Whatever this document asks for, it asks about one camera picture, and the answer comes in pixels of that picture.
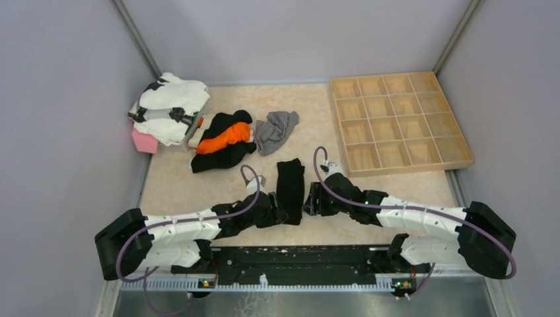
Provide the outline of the orange underwear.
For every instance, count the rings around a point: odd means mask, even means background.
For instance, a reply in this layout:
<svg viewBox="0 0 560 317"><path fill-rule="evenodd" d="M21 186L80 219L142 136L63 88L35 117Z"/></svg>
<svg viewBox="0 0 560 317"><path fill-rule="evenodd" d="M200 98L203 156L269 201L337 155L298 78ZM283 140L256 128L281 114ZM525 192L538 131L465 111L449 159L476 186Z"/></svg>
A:
<svg viewBox="0 0 560 317"><path fill-rule="evenodd" d="M218 136L202 140L197 146L195 153L200 155L212 154L229 145L235 145L240 142L250 143L253 140L254 132L249 124L237 122Z"/></svg>

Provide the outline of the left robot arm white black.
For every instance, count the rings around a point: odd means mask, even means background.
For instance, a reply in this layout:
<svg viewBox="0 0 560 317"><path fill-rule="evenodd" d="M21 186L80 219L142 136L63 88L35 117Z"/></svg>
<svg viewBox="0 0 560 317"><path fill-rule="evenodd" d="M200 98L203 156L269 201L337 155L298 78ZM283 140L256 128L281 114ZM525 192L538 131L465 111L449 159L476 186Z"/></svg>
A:
<svg viewBox="0 0 560 317"><path fill-rule="evenodd" d="M263 176L246 182L247 197L185 215L144 215L130 209L94 237L106 281L127 278L141 269L179 267L203 273L211 267L210 244L289 218L275 194L265 193Z"/></svg>

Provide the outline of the black boxer underwear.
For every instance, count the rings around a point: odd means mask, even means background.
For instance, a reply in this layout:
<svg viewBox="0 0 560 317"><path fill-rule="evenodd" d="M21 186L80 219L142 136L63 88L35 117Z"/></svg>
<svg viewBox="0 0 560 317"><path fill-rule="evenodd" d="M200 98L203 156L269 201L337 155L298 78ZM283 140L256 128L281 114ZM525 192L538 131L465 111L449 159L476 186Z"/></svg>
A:
<svg viewBox="0 0 560 317"><path fill-rule="evenodd" d="M299 158L277 163L277 199L286 212L286 225L300 225L304 203L304 171Z"/></svg>

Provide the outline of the grey striped underwear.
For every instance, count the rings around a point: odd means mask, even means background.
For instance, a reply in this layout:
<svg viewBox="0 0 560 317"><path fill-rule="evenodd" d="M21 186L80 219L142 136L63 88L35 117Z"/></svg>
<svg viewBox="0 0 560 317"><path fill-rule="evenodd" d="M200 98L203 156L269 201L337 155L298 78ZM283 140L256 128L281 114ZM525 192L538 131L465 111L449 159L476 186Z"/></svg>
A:
<svg viewBox="0 0 560 317"><path fill-rule="evenodd" d="M277 151L299 124L299 119L296 111L274 111L267 114L266 120L257 120L254 141L259 154L267 156Z"/></svg>

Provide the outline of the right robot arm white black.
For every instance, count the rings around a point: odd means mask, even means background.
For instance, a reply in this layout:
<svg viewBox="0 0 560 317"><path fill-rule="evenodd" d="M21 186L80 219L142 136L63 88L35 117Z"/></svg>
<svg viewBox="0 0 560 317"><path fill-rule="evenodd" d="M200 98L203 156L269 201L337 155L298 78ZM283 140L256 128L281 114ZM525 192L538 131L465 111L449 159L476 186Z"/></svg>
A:
<svg viewBox="0 0 560 317"><path fill-rule="evenodd" d="M389 267L405 272L412 265L466 265L492 279L511 279L515 231L488 205L435 207L400 199L386 192L362 190L335 162L315 164L318 181L311 193L312 215L348 215L362 225L406 229L394 237Z"/></svg>

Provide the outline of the wooden compartment tray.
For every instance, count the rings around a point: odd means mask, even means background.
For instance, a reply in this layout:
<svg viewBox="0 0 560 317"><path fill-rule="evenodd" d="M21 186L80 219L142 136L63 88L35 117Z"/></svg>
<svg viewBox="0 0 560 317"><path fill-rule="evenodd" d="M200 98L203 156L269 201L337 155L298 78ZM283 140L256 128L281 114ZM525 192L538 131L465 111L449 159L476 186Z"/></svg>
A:
<svg viewBox="0 0 560 317"><path fill-rule="evenodd" d="M475 159L432 71L330 80L350 177L457 170Z"/></svg>

